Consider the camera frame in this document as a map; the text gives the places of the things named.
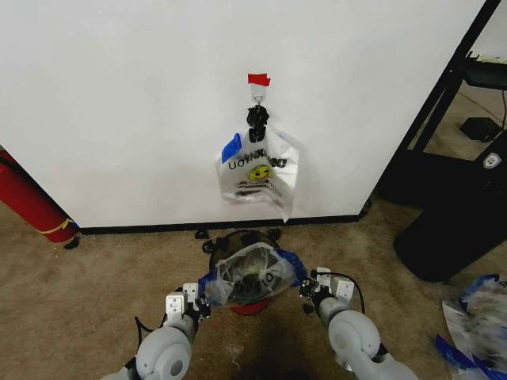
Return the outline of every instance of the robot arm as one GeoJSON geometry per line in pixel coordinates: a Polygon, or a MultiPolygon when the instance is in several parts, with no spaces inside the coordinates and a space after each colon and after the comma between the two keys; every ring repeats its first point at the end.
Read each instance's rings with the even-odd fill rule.
{"type": "MultiPolygon", "coordinates": [[[[359,380],[417,380],[380,343],[379,331],[372,320],[349,309],[354,282],[331,274],[327,268],[312,272],[313,278],[303,281],[299,294],[312,300],[328,330],[337,363],[353,371],[359,380]]],[[[102,380],[182,379],[189,368],[191,344],[199,322],[210,315],[205,298],[196,295],[196,283],[186,283],[181,291],[168,294],[167,318],[162,327],[143,340],[137,355],[120,372],[102,380]]]]}
{"type": "Polygon", "coordinates": [[[335,360],[359,380],[417,380],[405,364],[396,361],[380,342],[379,331],[363,313],[349,310],[354,282],[336,277],[328,268],[312,271],[299,293],[310,297],[328,330],[335,360]]]}
{"type": "Polygon", "coordinates": [[[166,296],[166,319],[160,329],[141,343],[135,358],[120,372],[102,380],[180,380],[189,369],[191,344],[199,322],[210,315],[205,298],[198,298],[198,285],[186,283],[181,291],[166,296]]]}

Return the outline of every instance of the black baseboard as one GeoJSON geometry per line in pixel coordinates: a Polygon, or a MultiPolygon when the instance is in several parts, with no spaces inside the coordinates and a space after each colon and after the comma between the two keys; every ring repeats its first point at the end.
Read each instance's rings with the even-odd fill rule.
{"type": "Polygon", "coordinates": [[[294,218],[284,223],[281,219],[239,220],[236,222],[157,224],[153,226],[114,226],[81,228],[83,235],[138,234],[142,232],[165,232],[187,230],[225,230],[226,228],[256,228],[271,226],[299,226],[302,224],[327,224],[357,222],[363,215],[319,216],[315,218],[294,218]]]}

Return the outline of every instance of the white plastic bag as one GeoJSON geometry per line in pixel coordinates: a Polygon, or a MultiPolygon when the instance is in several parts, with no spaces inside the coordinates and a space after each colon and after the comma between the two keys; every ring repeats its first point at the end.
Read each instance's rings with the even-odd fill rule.
{"type": "Polygon", "coordinates": [[[454,367],[454,380],[507,379],[507,279],[484,275],[458,298],[443,301],[455,348],[441,337],[436,347],[454,367]]]}
{"type": "Polygon", "coordinates": [[[298,150],[266,127],[260,142],[236,134],[217,161],[222,197],[230,203],[266,202],[287,222],[298,175],[298,150]]]}
{"type": "Polygon", "coordinates": [[[255,243],[240,249],[199,280],[214,306],[240,306],[277,295],[306,276],[303,263],[291,252],[255,243]]]}

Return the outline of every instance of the yellow strap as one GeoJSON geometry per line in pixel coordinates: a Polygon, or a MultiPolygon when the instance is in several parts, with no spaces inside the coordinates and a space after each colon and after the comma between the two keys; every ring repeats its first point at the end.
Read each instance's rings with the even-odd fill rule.
{"type": "Polygon", "coordinates": [[[74,221],[72,219],[69,219],[69,218],[66,218],[62,224],[60,224],[59,226],[53,228],[52,230],[49,230],[49,231],[39,231],[39,230],[36,230],[37,232],[41,233],[41,234],[52,234],[53,232],[56,232],[60,229],[65,229],[65,227],[67,227],[67,224],[69,223],[74,223],[74,221]]]}

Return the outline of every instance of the red fire extinguisher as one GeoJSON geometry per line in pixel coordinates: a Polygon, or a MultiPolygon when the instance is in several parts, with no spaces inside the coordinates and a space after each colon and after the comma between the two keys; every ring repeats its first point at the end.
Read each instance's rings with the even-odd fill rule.
{"type": "Polygon", "coordinates": [[[5,151],[0,151],[0,200],[49,241],[71,239],[75,224],[5,151]]]}

